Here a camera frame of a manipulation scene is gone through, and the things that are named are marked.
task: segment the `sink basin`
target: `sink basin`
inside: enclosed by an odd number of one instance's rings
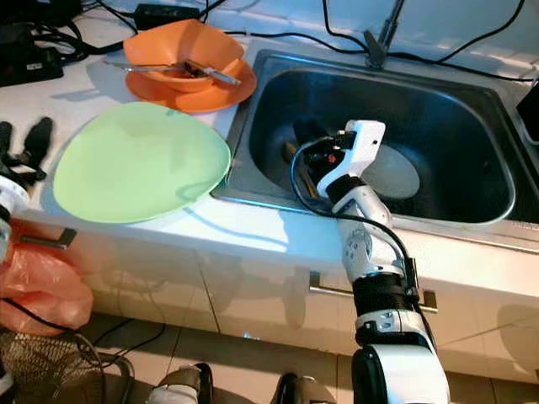
[[[260,51],[254,70],[259,87],[232,124],[227,139],[232,169],[213,192],[216,197],[302,210],[282,156],[285,142],[298,143],[293,123],[315,119],[334,134],[348,120],[379,120],[387,126],[382,148],[399,154],[419,178],[419,189],[411,194],[379,192],[395,216],[438,223],[539,223],[536,185],[493,90],[275,50]]]

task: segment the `wire basket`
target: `wire basket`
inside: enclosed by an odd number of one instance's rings
[[[16,404],[104,403],[99,355],[78,332],[42,337],[1,328],[0,358],[15,380]]]

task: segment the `drawer handle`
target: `drawer handle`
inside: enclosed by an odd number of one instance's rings
[[[21,242],[29,242],[32,244],[38,244],[43,247],[52,247],[52,248],[60,248],[61,250],[67,250],[73,240],[75,239],[75,236],[77,235],[77,231],[73,229],[64,229],[64,231],[61,233],[61,235],[58,237],[58,240],[51,240],[49,238],[43,238],[43,237],[34,237],[34,236],[21,236],[20,240]]]
[[[348,290],[329,288],[326,286],[320,285],[320,273],[316,271],[311,271],[309,273],[309,292],[318,293],[321,295],[333,295],[333,296],[344,296],[344,297],[354,297],[352,292]],[[419,303],[421,310],[427,313],[438,313],[438,304],[436,302],[436,293],[433,290],[424,290],[423,292],[423,303]]]

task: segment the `white wall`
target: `white wall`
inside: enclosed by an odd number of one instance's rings
[[[109,0],[109,3],[131,10],[139,1]],[[205,0],[144,0],[144,3],[190,3],[203,8]],[[499,27],[514,12],[517,3],[518,0],[407,0],[394,43],[396,47],[399,43],[429,45],[434,54],[444,55],[448,49]],[[328,4],[334,28],[362,37],[365,29],[377,32],[381,28],[393,0],[328,0]],[[210,21],[225,29],[253,32],[299,29],[322,33],[322,0],[228,0],[211,13]],[[484,55],[538,63],[539,0],[526,0],[513,25],[469,49]]]

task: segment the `light green plate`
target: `light green plate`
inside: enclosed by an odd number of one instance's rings
[[[207,194],[229,164],[225,141],[195,118],[156,104],[123,104],[73,139],[58,163],[54,196],[86,221],[145,221]]]

